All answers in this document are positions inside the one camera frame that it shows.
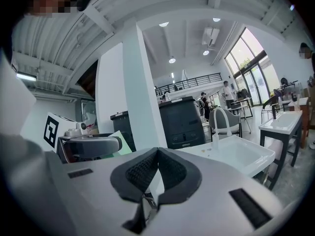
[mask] white chair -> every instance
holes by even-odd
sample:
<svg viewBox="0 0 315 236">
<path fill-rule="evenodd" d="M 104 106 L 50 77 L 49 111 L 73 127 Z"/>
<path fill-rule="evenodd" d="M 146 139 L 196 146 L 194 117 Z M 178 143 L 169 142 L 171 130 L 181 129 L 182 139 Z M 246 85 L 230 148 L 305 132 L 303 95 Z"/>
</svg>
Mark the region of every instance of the white chair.
<svg viewBox="0 0 315 236">
<path fill-rule="evenodd" d="M 232 134 L 239 134 L 239 137 L 242 137 L 242 124 L 241 124 L 241 115 L 234 115 L 230 111 L 223 109 L 225 114 L 227 115 L 227 119 L 229 122 L 230 130 Z M 211 127 L 211 141 L 212 135 L 215 134 L 215 119 L 214 119 L 214 112 L 210 112 L 209 116 L 209 125 Z M 226 135 L 227 134 L 227 127 L 224 115 L 221 111 L 217 112 L 217 130 L 219 135 Z"/>
</svg>

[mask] white sink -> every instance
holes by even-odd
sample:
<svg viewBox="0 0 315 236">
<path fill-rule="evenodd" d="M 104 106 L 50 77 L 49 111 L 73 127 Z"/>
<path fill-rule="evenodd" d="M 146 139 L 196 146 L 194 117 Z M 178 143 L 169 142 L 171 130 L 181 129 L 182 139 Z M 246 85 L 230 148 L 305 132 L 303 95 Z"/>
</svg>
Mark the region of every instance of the white sink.
<svg viewBox="0 0 315 236">
<path fill-rule="evenodd" d="M 238 136 L 219 140 L 219 150 L 212 143 L 178 149 L 190 154 L 226 163 L 240 172 L 253 177 L 275 160 L 275 153 Z"/>
<path fill-rule="evenodd" d="M 302 111 L 280 112 L 276 115 L 276 119 L 271 118 L 267 120 L 264 124 L 259 126 L 259 129 L 282 134 L 290 134 L 301 115 Z"/>
</svg>

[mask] black railing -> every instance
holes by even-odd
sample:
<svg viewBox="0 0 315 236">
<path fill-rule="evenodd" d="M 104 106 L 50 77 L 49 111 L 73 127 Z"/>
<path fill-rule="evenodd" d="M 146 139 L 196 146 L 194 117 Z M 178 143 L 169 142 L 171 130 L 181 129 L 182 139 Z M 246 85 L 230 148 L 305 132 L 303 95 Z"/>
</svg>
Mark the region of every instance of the black railing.
<svg viewBox="0 0 315 236">
<path fill-rule="evenodd" d="M 165 91 L 175 92 L 183 89 L 189 89 L 196 86 L 201 86 L 205 84 L 209 84 L 212 82 L 222 81 L 220 73 L 209 74 L 205 76 L 200 76 L 197 78 L 192 78 L 189 80 L 179 81 L 174 84 L 168 84 L 156 89 L 156 95 L 162 96 Z"/>
</svg>

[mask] white ceiling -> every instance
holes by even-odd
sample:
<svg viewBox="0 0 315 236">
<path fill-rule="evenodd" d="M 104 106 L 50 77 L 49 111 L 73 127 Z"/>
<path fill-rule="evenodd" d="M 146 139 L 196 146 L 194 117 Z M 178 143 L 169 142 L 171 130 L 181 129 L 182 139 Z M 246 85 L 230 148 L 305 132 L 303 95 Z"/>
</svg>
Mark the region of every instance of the white ceiling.
<svg viewBox="0 0 315 236">
<path fill-rule="evenodd" d="M 135 17 L 147 33 L 157 62 L 170 54 L 165 32 L 157 26 L 165 21 L 170 21 L 167 31 L 171 53 L 178 57 L 200 55 L 207 25 L 220 26 L 221 42 L 216 43 L 220 46 L 223 28 L 228 29 L 234 21 L 256 26 L 280 39 L 298 22 L 284 0 L 92 0 L 84 12 L 58 18 L 26 16 L 14 29 L 13 57 L 19 71 L 38 76 L 39 81 L 28 83 L 29 87 L 85 96 L 76 86 L 77 80 L 101 54 L 121 42 L 124 21 L 130 17 Z M 214 23 L 213 17 L 222 20 Z M 155 61 L 150 55 L 152 64 Z M 209 62 L 216 55 L 212 52 Z"/>
</svg>

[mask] floor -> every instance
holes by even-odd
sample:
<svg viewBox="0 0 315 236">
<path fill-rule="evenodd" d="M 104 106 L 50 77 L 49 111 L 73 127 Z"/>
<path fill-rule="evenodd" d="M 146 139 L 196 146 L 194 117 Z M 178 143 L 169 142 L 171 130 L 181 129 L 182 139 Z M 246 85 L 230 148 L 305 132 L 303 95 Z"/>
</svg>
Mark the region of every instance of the floor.
<svg viewBox="0 0 315 236">
<path fill-rule="evenodd" d="M 246 116 L 250 116 L 249 110 L 246 110 Z M 261 124 L 261 107 L 252 108 L 253 118 L 248 119 L 248 123 L 252 129 L 249 133 L 249 128 L 244 120 L 242 120 L 243 138 L 253 143 L 259 144 L 260 132 L 258 126 Z M 263 114 L 263 121 L 268 119 L 267 114 Z M 210 132 L 205 129 L 207 142 L 211 141 Z M 299 150 L 299 154 L 294 167 L 290 166 L 291 158 L 284 165 L 280 177 L 273 188 L 272 192 L 279 198 L 283 206 L 287 206 L 291 202 L 303 197 L 315 173 L 315 150 L 309 148 L 309 142 L 315 140 L 315 130 L 310 130 L 307 139 L 307 145 L 304 149 Z M 266 138 L 265 146 L 269 146 L 273 139 Z"/>
</svg>

